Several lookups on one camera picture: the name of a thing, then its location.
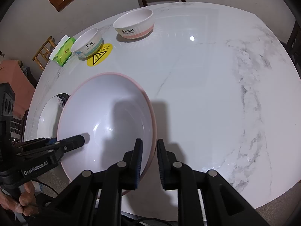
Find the large white bowl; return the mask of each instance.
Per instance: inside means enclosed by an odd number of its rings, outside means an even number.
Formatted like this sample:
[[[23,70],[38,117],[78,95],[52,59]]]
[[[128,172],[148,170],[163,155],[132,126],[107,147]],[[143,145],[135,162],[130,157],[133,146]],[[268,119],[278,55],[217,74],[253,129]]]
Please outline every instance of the large white bowl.
[[[154,28],[153,11],[142,8],[130,11],[119,17],[113,24],[115,30],[126,39],[146,36]]]
[[[77,134],[82,148],[64,155],[61,164],[74,180],[83,170],[98,172],[121,161],[143,140],[141,178],[154,156],[157,128],[154,111],[144,90],[117,73],[97,75],[77,88],[68,99],[58,126],[58,140]]]
[[[57,136],[58,123],[64,104],[58,97],[52,97],[44,106],[38,123],[37,138],[52,138]]]

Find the marble table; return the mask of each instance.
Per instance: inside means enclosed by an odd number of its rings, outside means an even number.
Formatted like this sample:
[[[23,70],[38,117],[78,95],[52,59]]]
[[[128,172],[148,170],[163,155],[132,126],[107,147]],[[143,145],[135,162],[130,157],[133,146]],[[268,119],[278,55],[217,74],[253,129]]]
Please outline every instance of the marble table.
[[[150,6],[153,32],[141,40],[98,27],[111,54],[100,64],[71,56],[50,62],[30,105],[25,140],[37,136],[46,102],[89,77],[118,72],[136,80],[154,107],[158,138],[194,170],[216,169],[253,207],[277,198],[301,179],[301,81],[269,28],[254,14],[209,3]],[[75,35],[78,38],[83,32]],[[155,156],[122,210],[177,220],[176,191],[162,190]]]

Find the finger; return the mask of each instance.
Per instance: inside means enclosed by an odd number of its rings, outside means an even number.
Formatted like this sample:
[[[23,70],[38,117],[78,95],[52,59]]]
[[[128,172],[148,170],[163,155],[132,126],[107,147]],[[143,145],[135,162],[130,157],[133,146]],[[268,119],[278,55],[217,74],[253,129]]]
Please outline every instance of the finger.
[[[36,215],[39,213],[39,209],[36,206],[33,205],[28,205],[27,207],[24,208],[23,214],[24,216],[31,216],[31,215]]]
[[[22,206],[28,206],[35,195],[35,187],[31,181],[24,184],[25,191],[20,195],[19,201]]]
[[[23,213],[23,207],[19,205],[19,203],[16,202],[12,197],[4,194],[2,191],[0,191],[0,201],[4,209],[9,209],[18,213]]]
[[[8,207],[6,207],[5,205],[3,205],[2,203],[0,203],[0,205],[2,206],[3,209],[8,210]]]
[[[37,198],[34,196],[33,200],[31,201],[31,204],[36,204],[37,203]]]

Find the tissue box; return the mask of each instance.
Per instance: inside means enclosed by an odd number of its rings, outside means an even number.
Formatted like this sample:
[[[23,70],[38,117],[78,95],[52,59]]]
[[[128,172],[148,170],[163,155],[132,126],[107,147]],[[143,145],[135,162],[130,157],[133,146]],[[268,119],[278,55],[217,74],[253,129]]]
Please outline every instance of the tissue box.
[[[49,59],[63,66],[71,56],[71,47],[76,40],[65,35],[49,56]]]

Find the screw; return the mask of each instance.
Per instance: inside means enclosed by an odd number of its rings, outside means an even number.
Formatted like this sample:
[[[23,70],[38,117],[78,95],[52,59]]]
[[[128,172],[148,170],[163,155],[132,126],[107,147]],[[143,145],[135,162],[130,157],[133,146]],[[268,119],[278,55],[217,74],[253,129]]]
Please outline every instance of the screw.
[[[84,177],[89,177],[89,176],[91,176],[91,171],[90,171],[90,170],[84,170],[84,171],[82,172],[82,176],[84,176]]]
[[[117,166],[119,167],[125,167],[126,166],[126,162],[125,161],[120,161],[117,163]]]
[[[176,167],[176,168],[180,168],[183,164],[179,161],[176,161],[173,163],[173,166]]]
[[[216,176],[216,175],[217,175],[217,171],[211,169],[211,170],[208,171],[208,174],[209,174],[210,176]]]

